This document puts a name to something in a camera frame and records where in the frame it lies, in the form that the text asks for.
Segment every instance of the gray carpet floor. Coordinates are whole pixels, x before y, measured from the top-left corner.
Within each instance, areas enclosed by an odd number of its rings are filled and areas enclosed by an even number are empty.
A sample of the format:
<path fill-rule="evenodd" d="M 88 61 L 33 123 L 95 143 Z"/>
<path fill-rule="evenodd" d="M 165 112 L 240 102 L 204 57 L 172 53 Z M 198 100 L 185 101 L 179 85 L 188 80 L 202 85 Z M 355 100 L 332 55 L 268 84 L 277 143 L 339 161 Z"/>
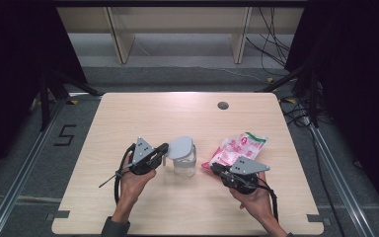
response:
<path fill-rule="evenodd" d="M 261 69 L 229 70 L 231 72 L 200 67 L 84 68 L 89 85 L 101 92 L 253 92 L 266 86 L 266 78 L 279 78 Z M 272 73 L 286 72 L 275 69 Z M 294 82 L 289 82 L 273 93 L 278 98 L 289 97 L 293 84 Z M 69 85 L 66 88 L 69 92 L 81 92 Z M 95 98 L 83 97 L 76 104 L 68 103 L 63 107 L 0 236 L 55 236 L 51 232 L 51 216 L 61 202 L 99 102 Z M 285 112 L 290 112 L 295 106 L 291 103 L 281 104 Z M 8 155 L 0 161 L 0 201 L 12 185 L 38 136 L 40 119 L 40 109 L 36 107 L 19 130 L 17 138 L 8 149 Z M 352 164 L 353 154 L 337 129 L 336 122 L 327 114 L 321 115 L 320 120 L 319 130 L 368 217 L 375 235 L 379 236 L 379 196 L 365 173 Z M 66 128 L 69 134 L 74 135 L 71 144 L 55 146 L 56 143 L 68 141 L 69 138 L 59 137 L 59 133 L 62 127 L 69 124 L 76 125 Z M 325 225 L 322 236 L 341 236 L 340 227 L 319 179 L 311 135 L 307 128 L 296 126 L 294 122 L 288 127 L 319 212 L 332 223 Z M 345 236 L 359 236 L 324 165 L 322 172 Z"/>

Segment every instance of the black stand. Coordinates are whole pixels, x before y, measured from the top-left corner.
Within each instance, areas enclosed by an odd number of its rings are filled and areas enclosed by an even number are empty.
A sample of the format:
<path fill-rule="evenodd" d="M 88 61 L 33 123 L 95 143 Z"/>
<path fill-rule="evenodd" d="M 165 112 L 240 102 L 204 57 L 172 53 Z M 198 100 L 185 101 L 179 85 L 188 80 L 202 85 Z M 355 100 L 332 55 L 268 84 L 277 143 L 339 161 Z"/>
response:
<path fill-rule="evenodd" d="M 88 85 L 78 82 L 66 74 L 58 71 L 48 71 L 42 75 L 39 94 L 41 99 L 41 129 L 44 130 L 50 120 L 50 109 L 48 102 L 47 89 L 53 94 L 56 100 L 64 100 L 69 97 L 69 93 L 63 86 L 64 83 L 71 84 L 92 96 L 103 96 L 104 93 L 94 90 Z"/>
<path fill-rule="evenodd" d="M 272 92 L 285 83 L 297 78 L 297 82 L 292 90 L 293 94 L 296 96 L 301 96 L 304 95 L 306 91 L 310 92 L 309 116 L 315 127 L 318 127 L 318 76 L 323 73 L 324 66 L 330 63 L 331 54 L 335 50 L 344 20 L 344 13 L 347 11 L 348 5 L 345 2 L 347 2 L 347 0 L 336 2 L 338 6 L 335 8 L 335 11 L 322 28 L 317 41 L 313 45 L 312 50 L 304 63 L 274 84 L 267 86 L 261 91 L 256 91 Z"/>

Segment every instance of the plastic bag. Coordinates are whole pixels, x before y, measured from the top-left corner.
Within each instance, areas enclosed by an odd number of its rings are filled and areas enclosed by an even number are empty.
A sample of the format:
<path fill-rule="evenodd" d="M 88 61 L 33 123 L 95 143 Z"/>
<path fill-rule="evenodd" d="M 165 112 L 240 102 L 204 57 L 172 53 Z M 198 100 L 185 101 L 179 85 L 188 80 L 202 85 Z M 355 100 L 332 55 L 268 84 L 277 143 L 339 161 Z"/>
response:
<path fill-rule="evenodd" d="M 214 152 L 212 159 L 201 164 L 201 167 L 210 170 L 213 163 L 231 166 L 239 156 L 255 160 L 266 142 L 266 136 L 255 136 L 250 132 L 245 132 L 235 138 L 226 138 Z"/>

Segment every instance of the person's left hand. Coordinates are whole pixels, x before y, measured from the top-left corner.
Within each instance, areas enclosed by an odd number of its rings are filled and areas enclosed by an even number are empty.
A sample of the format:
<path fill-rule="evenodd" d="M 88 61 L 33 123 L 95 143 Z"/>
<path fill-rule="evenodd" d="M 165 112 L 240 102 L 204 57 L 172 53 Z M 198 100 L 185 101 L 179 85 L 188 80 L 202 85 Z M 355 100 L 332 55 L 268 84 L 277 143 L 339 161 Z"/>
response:
<path fill-rule="evenodd" d="M 130 155 L 131 153 L 129 153 L 125 158 L 126 161 L 129 160 Z M 145 175 L 134 175 L 128 170 L 123 171 L 122 173 L 123 175 L 119 184 L 119 201 L 116 205 L 112 221 L 118 223 L 127 223 L 128 217 L 131 213 L 132 208 L 137 203 L 138 197 L 143 192 L 146 184 L 156 176 L 156 171 L 151 170 Z"/>

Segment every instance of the metal track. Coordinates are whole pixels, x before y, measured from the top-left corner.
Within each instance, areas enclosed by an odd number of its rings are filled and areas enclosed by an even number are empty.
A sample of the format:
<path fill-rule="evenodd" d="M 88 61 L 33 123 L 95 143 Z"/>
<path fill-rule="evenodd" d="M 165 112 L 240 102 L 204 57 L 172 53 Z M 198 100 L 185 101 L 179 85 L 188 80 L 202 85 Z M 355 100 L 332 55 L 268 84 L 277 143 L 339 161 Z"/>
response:
<path fill-rule="evenodd" d="M 36 163 L 36 160 L 38 159 L 45 145 L 45 142 L 47 141 L 48 135 L 51 132 L 54 122 L 65 103 L 66 101 L 62 100 L 58 101 L 55 104 L 51 112 L 50 121 L 47 127 L 45 128 L 45 130 L 41 131 L 38 134 L 38 138 L 36 139 L 36 142 L 33 145 L 33 148 L 30 151 L 26 161 L 24 162 L 23 166 L 18 172 L 18 175 L 15 178 L 14 183 L 12 183 L 12 186 L 9 189 L 8 193 L 5 194 L 0 204 L 0 232 L 2 231 L 2 228 L 4 227 L 5 222 L 7 221 L 15 205 L 15 202 L 17 201 L 18 196 L 20 195 L 25 183 L 27 182 L 27 179 Z"/>
<path fill-rule="evenodd" d="M 325 142 L 325 139 L 322 136 L 322 133 L 313 124 L 310 125 L 310 128 L 313 132 L 313 135 L 317 139 L 317 143 L 323 154 L 322 158 L 324 160 L 324 163 L 329 171 L 329 174 L 332 177 L 332 180 L 335 183 L 338 192 L 340 193 L 343 204 L 348 211 L 349 216 L 359 233 L 359 236 L 375 236 L 364 211 L 362 210 L 349 185 L 347 184 L 340 167 L 335 161 L 331 150 L 329 149 L 328 145 Z"/>

